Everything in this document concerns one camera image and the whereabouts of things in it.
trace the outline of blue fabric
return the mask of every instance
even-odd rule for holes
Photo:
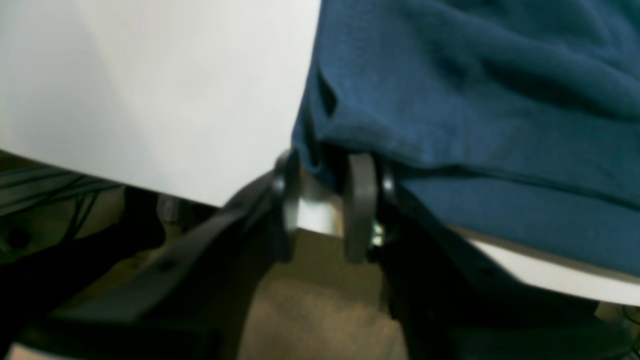
[[[640,275],[640,1],[324,0],[293,142],[328,186],[318,144],[376,152],[445,223]]]

